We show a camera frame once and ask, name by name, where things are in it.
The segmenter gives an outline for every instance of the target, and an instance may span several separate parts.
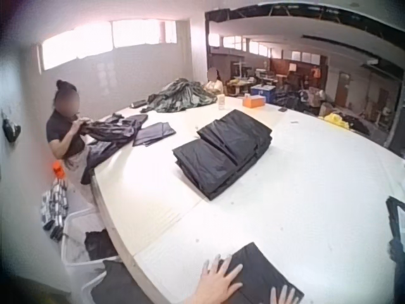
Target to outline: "hand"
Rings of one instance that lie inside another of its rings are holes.
[[[89,123],[93,122],[93,119],[91,119],[89,117],[80,117],[79,119],[81,121],[85,122],[86,124],[89,124]]]
[[[81,119],[75,120],[75,121],[72,123],[72,126],[70,127],[69,132],[70,132],[72,135],[75,135],[75,134],[79,131],[80,126],[81,126],[83,123],[84,123],[84,121],[81,120]]]
[[[231,283],[241,272],[242,264],[236,266],[229,275],[225,276],[231,259],[232,256],[229,256],[218,270],[220,255],[217,255],[210,271],[208,271],[209,261],[206,261],[202,267],[197,291],[186,301],[186,304],[221,304],[241,288],[242,283],[235,283],[233,285]]]
[[[287,285],[284,285],[280,293],[280,298],[277,301],[276,289],[273,287],[270,293],[270,304],[297,304],[299,298],[294,298],[295,292],[296,290],[292,288],[290,290],[289,297],[285,299],[285,297],[287,296]]]

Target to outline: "person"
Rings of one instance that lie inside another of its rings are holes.
[[[308,90],[309,89],[309,77],[308,75],[304,76],[304,79],[301,81],[301,89]]]
[[[55,158],[63,161],[68,180],[89,203],[94,204],[90,185],[80,182],[90,149],[80,137],[79,130],[89,119],[78,116],[80,98],[73,84],[58,80],[56,87],[54,111],[46,123],[47,141]]]
[[[220,255],[215,257],[210,270],[208,270],[209,261],[204,263],[196,292],[185,301],[185,304],[221,304],[243,286],[240,282],[232,283],[242,271],[243,265],[239,264],[226,275],[232,256],[228,256],[218,269],[220,258]],[[292,288],[287,296],[287,286],[285,285],[277,299],[276,289],[272,288],[270,304],[297,304],[299,298],[294,298],[295,292],[295,289]]]
[[[215,95],[223,94],[221,76],[216,68],[209,68],[207,72],[208,83],[204,86],[207,92]]]

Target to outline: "ceiling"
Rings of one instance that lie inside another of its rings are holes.
[[[42,42],[89,22],[127,18],[183,20],[218,8],[277,2],[337,6],[405,29],[405,18],[401,17],[401,0],[2,0],[2,10],[3,2],[21,3],[17,11],[12,13],[6,38],[23,45]]]
[[[301,38],[302,35],[312,35],[364,49],[395,63],[401,68],[405,68],[405,51],[401,48],[362,30],[328,21],[284,16],[243,18],[221,23],[210,22],[209,31],[224,36],[243,35],[262,38],[264,38],[263,36],[272,36],[271,39],[276,39],[274,42],[288,39],[290,40],[289,44],[295,42],[318,49],[339,50],[339,53],[349,54],[349,56],[356,56],[355,54],[358,53],[346,47]]]
[[[342,8],[405,30],[405,1],[403,0],[222,0],[220,8],[236,9],[255,4],[308,3]]]

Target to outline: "gray fabric pile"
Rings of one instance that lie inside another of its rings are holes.
[[[147,107],[141,112],[155,110],[160,113],[172,113],[215,102],[216,96],[206,92],[199,82],[180,78],[159,93],[150,95],[147,99]]]

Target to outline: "door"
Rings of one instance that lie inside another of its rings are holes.
[[[336,88],[335,104],[343,108],[346,107],[347,95],[349,94],[350,75],[339,73],[339,81]]]
[[[388,100],[388,91],[380,88],[380,94],[378,95],[378,102],[377,102],[377,108],[379,111],[382,111],[385,108],[385,106],[387,105],[387,100]]]

